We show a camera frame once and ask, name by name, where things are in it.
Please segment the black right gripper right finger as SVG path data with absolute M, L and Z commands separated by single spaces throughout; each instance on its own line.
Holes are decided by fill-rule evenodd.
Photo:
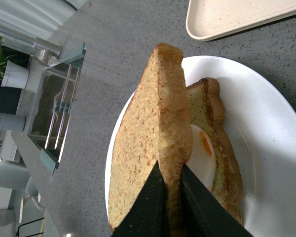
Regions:
M 184 225 L 189 237 L 250 237 L 184 165 L 181 176 Z

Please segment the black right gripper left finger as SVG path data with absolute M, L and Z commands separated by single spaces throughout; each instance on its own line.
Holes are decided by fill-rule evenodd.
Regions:
M 165 185 L 156 163 L 130 212 L 113 237 L 167 237 Z

